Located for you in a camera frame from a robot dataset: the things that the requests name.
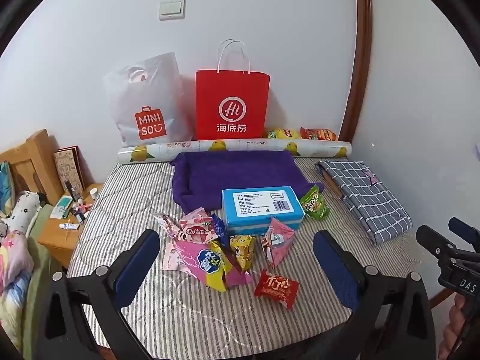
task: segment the finger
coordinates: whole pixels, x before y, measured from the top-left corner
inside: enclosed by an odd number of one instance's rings
[[[448,324],[443,331],[443,342],[445,343],[445,346],[448,350],[452,350],[453,345],[455,345],[455,342],[457,340],[457,337],[458,336],[453,332],[450,324]]]
[[[450,318],[450,326],[452,327],[452,331],[456,335],[460,335],[462,327],[465,324],[465,317],[463,316],[463,313],[455,306],[452,306],[448,312],[448,317]]]
[[[446,360],[450,351],[445,347],[445,343],[442,341],[438,345],[438,360]]]
[[[454,302],[457,309],[460,310],[463,306],[465,306],[465,297],[463,295],[456,294]]]
[[[438,351],[438,360],[446,360],[449,354],[450,351],[448,351],[445,347],[441,348]]]

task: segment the metal screw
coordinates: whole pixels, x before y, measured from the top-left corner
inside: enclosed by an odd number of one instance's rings
[[[365,272],[371,276],[375,276],[378,273],[378,269],[372,265],[365,267]]]
[[[415,281],[420,281],[422,279],[422,277],[420,276],[419,273],[417,272],[412,272],[410,274],[410,277],[412,278],[412,280],[415,280]]]
[[[52,276],[53,281],[59,281],[61,278],[63,278],[62,272],[55,272]]]
[[[97,276],[103,276],[108,271],[109,271],[109,269],[104,265],[99,266],[97,269],[95,269],[95,273],[97,274]]]

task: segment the plaid fabric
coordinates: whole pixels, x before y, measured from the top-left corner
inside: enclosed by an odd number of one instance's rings
[[[374,244],[384,243],[412,227],[402,205],[363,162],[321,161],[317,167],[325,169],[340,187],[343,202]]]

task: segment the striped mattress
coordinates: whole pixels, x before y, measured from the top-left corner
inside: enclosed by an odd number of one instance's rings
[[[318,161],[295,159],[310,182],[321,181],[315,169]],[[100,265],[109,266],[146,228],[159,231],[153,213],[164,212],[179,220],[183,214],[172,198],[173,172],[169,163],[114,166],[85,224],[68,276],[89,275]],[[250,270],[254,283],[220,293],[186,273],[162,271],[168,236],[160,234],[157,260],[133,303],[122,309],[152,357],[206,360],[247,356],[313,337],[347,320],[350,309],[337,300],[311,249],[318,230],[326,228],[362,265],[374,265],[386,275],[406,276],[419,263],[412,232],[372,246],[362,226],[328,186],[323,196],[330,214],[322,221],[305,217],[288,256],[276,270],[300,283],[292,310],[265,297],[254,297],[261,269],[267,268],[259,239]],[[85,313],[97,343],[108,347],[91,306],[85,306]]]

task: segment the miniso plastic bag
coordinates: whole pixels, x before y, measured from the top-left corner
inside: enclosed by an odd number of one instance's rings
[[[107,74],[104,86],[123,147],[191,140],[174,52]]]

